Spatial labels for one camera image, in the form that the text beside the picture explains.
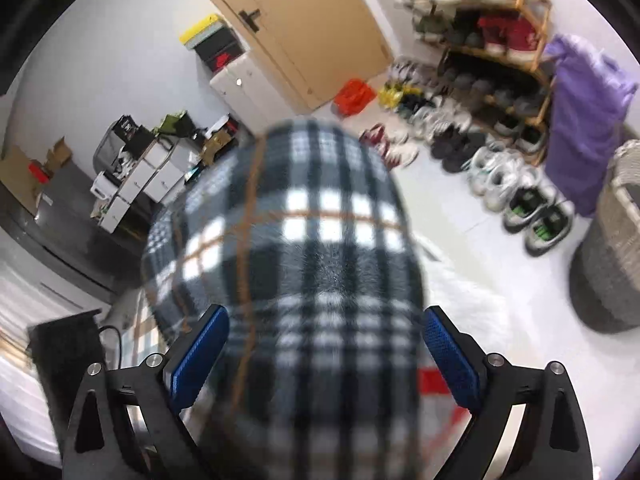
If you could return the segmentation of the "plaid knit cardigan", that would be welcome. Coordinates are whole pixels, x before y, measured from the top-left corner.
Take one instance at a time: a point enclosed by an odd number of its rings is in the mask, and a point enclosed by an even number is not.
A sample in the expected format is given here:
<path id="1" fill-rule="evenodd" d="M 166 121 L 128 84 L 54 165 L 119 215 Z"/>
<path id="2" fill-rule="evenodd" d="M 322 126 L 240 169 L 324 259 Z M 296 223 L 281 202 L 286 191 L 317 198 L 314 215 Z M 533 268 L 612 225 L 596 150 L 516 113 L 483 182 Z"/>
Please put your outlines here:
<path id="1" fill-rule="evenodd" d="M 167 342 L 229 315 L 198 446 L 223 479 L 415 479 L 424 309 L 407 217 L 378 151 L 281 122 L 151 224 L 146 300 Z"/>

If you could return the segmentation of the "grey woven laundry basket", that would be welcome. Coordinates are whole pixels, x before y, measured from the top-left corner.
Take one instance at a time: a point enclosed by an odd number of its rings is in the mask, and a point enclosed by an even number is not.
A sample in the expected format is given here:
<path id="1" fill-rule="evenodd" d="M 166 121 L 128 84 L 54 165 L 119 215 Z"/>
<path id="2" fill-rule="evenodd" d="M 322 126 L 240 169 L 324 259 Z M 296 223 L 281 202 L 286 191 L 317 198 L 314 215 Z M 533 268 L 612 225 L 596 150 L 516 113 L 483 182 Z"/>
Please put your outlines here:
<path id="1" fill-rule="evenodd" d="M 639 142 L 616 150 L 596 213 L 574 252 L 570 301 L 592 330 L 616 334 L 639 326 Z"/>

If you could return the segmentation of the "dark grey refrigerator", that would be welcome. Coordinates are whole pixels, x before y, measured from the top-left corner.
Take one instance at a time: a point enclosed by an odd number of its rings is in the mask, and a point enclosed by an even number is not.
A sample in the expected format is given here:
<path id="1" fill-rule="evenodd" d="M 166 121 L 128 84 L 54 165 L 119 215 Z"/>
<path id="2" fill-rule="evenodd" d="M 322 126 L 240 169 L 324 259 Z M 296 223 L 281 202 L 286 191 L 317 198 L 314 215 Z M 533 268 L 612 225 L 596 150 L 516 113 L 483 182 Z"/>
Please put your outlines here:
<path id="1" fill-rule="evenodd" d="M 141 285 L 143 243 L 90 217 L 91 180 L 73 162 L 41 184 L 19 157 L 1 161 L 1 226 L 61 278 L 106 304 Z"/>

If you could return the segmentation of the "green black sneakers pair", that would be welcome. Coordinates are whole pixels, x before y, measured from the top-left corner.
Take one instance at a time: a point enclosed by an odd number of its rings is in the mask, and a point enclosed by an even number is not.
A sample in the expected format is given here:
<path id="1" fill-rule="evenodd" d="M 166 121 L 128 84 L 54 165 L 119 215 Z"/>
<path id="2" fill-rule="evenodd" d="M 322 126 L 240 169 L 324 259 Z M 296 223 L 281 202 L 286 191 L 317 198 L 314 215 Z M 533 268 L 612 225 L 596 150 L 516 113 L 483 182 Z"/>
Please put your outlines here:
<path id="1" fill-rule="evenodd" d="M 552 185 L 520 186 L 503 211 L 502 225 L 510 234 L 524 234 L 531 257 L 558 246 L 573 227 L 575 205 Z"/>

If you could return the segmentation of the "white drawer desk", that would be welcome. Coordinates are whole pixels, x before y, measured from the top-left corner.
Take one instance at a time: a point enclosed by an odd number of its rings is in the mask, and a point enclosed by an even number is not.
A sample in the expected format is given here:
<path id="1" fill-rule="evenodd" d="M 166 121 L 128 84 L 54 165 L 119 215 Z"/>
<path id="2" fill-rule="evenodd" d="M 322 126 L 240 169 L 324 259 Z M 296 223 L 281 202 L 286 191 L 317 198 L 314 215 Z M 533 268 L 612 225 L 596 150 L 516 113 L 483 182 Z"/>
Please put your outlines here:
<path id="1" fill-rule="evenodd" d="M 102 204 L 98 225 L 107 233 L 114 233 L 134 201 L 145 195 L 156 204 L 167 204 L 179 183 L 200 161 L 188 139 L 160 136 L 132 162 L 126 176 L 113 183 L 105 171 L 93 180 L 90 191 Z"/>

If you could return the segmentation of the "white sneakers pair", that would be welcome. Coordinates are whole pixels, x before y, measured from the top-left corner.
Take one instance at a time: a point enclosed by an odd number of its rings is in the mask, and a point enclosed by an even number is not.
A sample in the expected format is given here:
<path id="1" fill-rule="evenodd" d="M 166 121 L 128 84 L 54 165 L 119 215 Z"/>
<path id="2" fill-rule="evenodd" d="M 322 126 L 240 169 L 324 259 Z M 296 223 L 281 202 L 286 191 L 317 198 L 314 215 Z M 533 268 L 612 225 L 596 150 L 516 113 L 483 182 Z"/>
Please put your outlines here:
<path id="1" fill-rule="evenodd" d="M 540 171 L 530 166 L 518 151 L 497 145 L 480 148 L 469 164 L 471 192 L 484 200 L 484 207 L 503 211 L 520 188 L 534 188 L 540 181 Z"/>

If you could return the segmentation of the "cardboard box on fridge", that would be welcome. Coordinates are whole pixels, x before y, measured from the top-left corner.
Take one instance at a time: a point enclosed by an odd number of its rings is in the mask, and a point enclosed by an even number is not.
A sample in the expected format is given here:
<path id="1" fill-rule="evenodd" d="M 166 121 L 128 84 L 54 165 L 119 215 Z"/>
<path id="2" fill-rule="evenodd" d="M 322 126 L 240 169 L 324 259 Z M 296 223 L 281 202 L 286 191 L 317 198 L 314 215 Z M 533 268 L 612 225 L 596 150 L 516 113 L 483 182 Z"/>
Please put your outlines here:
<path id="1" fill-rule="evenodd" d="M 48 174 L 55 174 L 59 169 L 64 167 L 72 160 L 73 152 L 67 146 L 65 138 L 58 139 L 52 148 L 47 151 L 44 169 Z"/>

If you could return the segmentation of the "red shoes on floor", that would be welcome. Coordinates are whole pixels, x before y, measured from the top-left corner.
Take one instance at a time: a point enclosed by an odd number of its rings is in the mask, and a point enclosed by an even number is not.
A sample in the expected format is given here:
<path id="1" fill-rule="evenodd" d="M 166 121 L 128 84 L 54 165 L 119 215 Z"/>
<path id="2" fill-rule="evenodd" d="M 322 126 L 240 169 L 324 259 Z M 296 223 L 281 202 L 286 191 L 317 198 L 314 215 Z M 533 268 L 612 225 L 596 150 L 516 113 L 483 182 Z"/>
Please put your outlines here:
<path id="1" fill-rule="evenodd" d="M 408 133 L 388 133 L 383 124 L 375 124 L 364 130 L 359 136 L 359 141 L 374 148 L 388 169 L 407 167 L 420 154 L 416 144 L 409 141 Z"/>

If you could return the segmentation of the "white hard-shell suitcase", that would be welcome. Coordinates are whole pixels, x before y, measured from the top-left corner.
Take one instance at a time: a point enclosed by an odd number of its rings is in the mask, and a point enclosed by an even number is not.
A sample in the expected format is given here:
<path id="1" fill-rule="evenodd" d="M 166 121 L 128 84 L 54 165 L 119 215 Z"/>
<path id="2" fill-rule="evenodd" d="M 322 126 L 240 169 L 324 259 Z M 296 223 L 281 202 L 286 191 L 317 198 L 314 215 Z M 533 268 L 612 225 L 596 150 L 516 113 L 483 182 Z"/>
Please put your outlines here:
<path id="1" fill-rule="evenodd" d="M 251 53 L 222 68 L 209 85 L 253 136 L 261 136 L 271 126 L 296 116 Z"/>

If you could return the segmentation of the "purple cloth on rack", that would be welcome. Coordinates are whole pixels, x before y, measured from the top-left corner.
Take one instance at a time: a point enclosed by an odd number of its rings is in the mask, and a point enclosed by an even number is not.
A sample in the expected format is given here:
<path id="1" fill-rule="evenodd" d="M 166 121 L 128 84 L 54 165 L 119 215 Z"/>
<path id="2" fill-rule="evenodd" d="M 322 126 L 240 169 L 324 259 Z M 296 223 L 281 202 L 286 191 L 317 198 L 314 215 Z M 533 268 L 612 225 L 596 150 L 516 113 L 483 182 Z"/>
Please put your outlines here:
<path id="1" fill-rule="evenodd" d="M 548 155 L 544 171 L 575 211 L 597 208 L 608 162 L 639 83 L 603 51 L 576 35 L 556 35 L 544 48 L 554 65 Z"/>

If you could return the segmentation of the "yellow toy on floor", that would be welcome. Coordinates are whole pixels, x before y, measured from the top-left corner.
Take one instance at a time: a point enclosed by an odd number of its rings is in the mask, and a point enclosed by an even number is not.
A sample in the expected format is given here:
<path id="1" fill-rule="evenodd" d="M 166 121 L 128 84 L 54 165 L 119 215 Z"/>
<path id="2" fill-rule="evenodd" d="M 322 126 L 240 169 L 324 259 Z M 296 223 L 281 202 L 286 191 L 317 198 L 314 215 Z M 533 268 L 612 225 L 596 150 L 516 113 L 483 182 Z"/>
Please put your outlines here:
<path id="1" fill-rule="evenodd" d="M 387 81 L 378 92 L 378 104 L 384 110 L 396 110 L 403 96 L 404 86 L 402 84 L 391 84 Z"/>

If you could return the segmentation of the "stack of shoe boxes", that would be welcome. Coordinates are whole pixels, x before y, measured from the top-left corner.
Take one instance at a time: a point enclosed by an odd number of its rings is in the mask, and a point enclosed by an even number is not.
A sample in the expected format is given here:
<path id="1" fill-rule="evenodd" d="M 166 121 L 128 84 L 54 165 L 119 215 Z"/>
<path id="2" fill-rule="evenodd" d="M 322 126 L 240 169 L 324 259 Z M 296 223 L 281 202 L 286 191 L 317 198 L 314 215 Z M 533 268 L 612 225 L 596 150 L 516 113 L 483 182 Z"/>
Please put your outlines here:
<path id="1" fill-rule="evenodd" d="M 218 14 L 207 15 L 183 32 L 179 39 L 213 74 L 245 53 L 238 35 Z"/>

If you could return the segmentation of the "orange bag on floor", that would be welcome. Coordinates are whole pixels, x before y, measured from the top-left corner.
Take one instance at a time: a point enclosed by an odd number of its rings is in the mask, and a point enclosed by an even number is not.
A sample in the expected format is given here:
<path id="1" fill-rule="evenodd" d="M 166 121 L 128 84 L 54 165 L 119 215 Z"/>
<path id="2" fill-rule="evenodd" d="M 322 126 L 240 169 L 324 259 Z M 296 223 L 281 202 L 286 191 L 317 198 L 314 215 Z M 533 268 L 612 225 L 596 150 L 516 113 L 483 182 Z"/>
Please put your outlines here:
<path id="1" fill-rule="evenodd" d="M 362 112 L 375 97 L 376 92 L 365 81 L 349 79 L 335 96 L 333 108 L 338 116 L 354 116 Z"/>

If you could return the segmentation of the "wooden shoe rack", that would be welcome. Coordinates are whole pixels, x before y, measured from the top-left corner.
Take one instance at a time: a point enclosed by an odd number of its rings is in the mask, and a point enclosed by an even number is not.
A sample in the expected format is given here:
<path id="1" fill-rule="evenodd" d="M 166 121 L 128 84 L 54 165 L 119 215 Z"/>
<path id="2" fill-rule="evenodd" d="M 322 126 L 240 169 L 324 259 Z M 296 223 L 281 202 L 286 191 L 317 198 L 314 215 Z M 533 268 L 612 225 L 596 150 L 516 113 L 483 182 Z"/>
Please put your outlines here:
<path id="1" fill-rule="evenodd" d="M 553 70 L 544 59 L 550 0 L 394 0 L 411 15 L 414 38 L 437 54 L 398 58 L 391 84 L 453 99 L 477 125 L 513 146 L 533 166 L 547 155 Z"/>

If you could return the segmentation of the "wooden door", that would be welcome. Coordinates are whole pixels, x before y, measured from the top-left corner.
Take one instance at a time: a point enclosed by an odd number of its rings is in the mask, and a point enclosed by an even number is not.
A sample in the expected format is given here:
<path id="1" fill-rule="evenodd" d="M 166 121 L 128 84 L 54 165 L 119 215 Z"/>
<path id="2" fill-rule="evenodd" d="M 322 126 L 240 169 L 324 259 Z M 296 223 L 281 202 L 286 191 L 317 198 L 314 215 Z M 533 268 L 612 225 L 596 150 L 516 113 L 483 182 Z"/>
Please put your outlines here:
<path id="1" fill-rule="evenodd" d="M 364 0 L 210 1 L 299 112 L 331 101 L 349 79 L 382 73 L 392 60 Z"/>

